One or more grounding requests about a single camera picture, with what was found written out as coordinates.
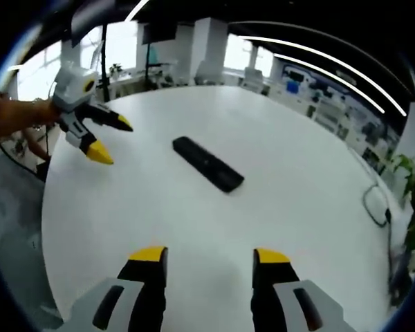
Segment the ceiling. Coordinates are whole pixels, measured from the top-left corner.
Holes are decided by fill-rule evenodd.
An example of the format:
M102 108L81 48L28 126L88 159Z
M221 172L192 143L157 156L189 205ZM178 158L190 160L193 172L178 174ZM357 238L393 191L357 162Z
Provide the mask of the ceiling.
M137 3L138 0L117 0L116 10L108 13L104 20L123 20ZM44 15L43 33L31 53L35 54L58 39L69 38L72 14L82 4L81 0L57 2L57 6L51 8L51 13ZM140 22L191 23L204 17L214 17L228 22L232 33L295 42L341 59L381 85L405 109L405 105L415 100L409 70L402 60L402 55L405 55L415 65L413 1L396 5L388 3L384 6L384 2L375 0L259 0L248 3L241 0L150 0L135 19ZM323 33L340 40L326 37ZM257 44L274 53L297 57L326 70L335 72L337 68L335 63L305 51L274 43ZM369 84L360 88L366 89L366 93L372 95L373 99L379 100L378 103L381 102L390 108L390 103L385 102L384 97ZM386 114L391 125L402 131L405 118L396 109L387 111Z

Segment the white wall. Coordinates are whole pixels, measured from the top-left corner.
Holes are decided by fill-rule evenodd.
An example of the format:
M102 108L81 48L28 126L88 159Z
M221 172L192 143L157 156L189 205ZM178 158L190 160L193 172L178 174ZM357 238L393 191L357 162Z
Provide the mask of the white wall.
M144 24L138 24L136 65L138 71L144 70L146 66L147 45L142 45L144 27ZM189 75L193 33L194 28L191 26L178 26L175 39L152 43L158 61L176 62L178 73Z

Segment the green leaf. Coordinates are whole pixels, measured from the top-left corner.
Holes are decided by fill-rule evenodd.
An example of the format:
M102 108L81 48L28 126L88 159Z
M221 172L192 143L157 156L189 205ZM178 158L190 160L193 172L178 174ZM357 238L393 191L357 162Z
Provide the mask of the green leaf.
M395 165L394 172L400 167L406 169L409 173L414 172L414 161L411 158L401 154L397 157L397 160L399 160L399 162Z
M415 250L415 224L407 230L404 242L410 250Z
M403 197L406 197L410 192L412 192L415 188L415 175L410 174L406 176L407 183L404 188Z

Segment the white table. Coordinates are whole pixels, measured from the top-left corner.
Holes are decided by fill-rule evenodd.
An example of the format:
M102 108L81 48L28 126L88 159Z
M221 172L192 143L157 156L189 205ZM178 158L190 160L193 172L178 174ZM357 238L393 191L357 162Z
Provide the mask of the white table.
M371 181L343 142L268 98L231 86L139 93L110 103L133 133L89 124L115 164L59 139L46 182L43 249L63 318L130 253L169 247L166 331L254 331L252 250L288 255L372 331L387 316L386 232L361 205ZM246 179L227 195L172 149L189 136Z

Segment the ceiling light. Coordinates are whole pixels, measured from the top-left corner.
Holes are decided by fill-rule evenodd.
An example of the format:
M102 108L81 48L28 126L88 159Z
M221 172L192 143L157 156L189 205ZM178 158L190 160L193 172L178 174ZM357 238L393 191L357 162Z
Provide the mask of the ceiling light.
M307 46L303 46L303 45L292 43L290 41L285 41L285 40L278 40L278 39L265 38L265 37L253 37L253 36L240 36L240 38L247 39L247 40L258 40L258 41L261 41L261 42L270 42L270 43L277 43L277 44L282 44L282 45L286 45L286 46L292 46L292 47L300 48L302 50L306 50L306 51L314 53L316 55L321 55L322 57L325 57L325 58L327 58L331 61L336 62L340 66L343 66L343 67L349 69L353 73L357 74L358 76L360 76L361 78L366 80L368 83L370 83L370 85L374 86L378 91L380 91L398 109L398 111L403 116L407 115L406 112L404 111L404 109L381 86L376 84L372 79L368 78L365 74L361 73L360 71L358 71L357 69L355 69L351 65L347 64L346 62L343 62L343 61L337 59L336 57L333 57L329 54L323 53L319 50L315 50L314 48L310 48L310 47L307 47Z
M149 0L141 0L139 3L137 3L137 6L133 8L133 10L126 16L125 22L129 22L133 19L134 16L137 15L137 13L140 11L141 8L148 2Z
M15 66L9 66L8 71L18 71L23 68L23 64L16 64Z
M347 46L353 48L354 50L357 50L357 52L362 53L365 57L368 57L370 60L375 62L377 65L382 67L382 69L384 71L387 71L388 74L391 75L398 83L400 83L401 86L404 89L406 89L406 91L409 93L409 95L413 95L413 93L409 90L409 88L406 86L406 84L401 82L400 79L398 77L396 77L396 75L390 71L390 69L388 69L384 64L379 62L375 57L370 55L368 52L362 50L361 48L345 41L344 39L338 38L334 35L324 33L320 30L308 28L306 26L299 26L298 24L292 24L292 23L286 23L286 22L274 22L274 21L236 21L236 22L229 22L229 25L231 25L231 24L272 24L272 25L278 25L278 26L285 26L287 28L295 28L295 29L300 29L300 30L304 30L304 31L309 31L310 33L315 33L315 34L318 34L318 35L325 36L325 37L328 37L330 39L336 40L336 41L340 42L341 44L347 45Z
M291 62L295 62L297 64L301 64L302 66L306 66L309 67L311 69L313 69L314 71L318 71L322 74L325 74L326 76L329 76L330 78L333 78L335 81L347 86L348 88L350 88L351 90L355 91L356 93L358 93L359 95L361 95L365 100L367 100L368 102L370 102L377 110L379 110L381 113L384 113L385 110L382 109L382 107L380 105L378 105L376 102L374 102L368 95L366 95L366 93L362 92L360 89L356 88L355 86L353 86L352 84L346 82L345 80L343 80L341 77L338 77L337 75L334 75L328 71L325 71L323 68L314 66L313 64L309 64L308 62L302 61L302 60L298 60L295 59L293 57L287 57L285 55L281 55L281 54L274 54L274 57L279 57L281 59L285 59Z

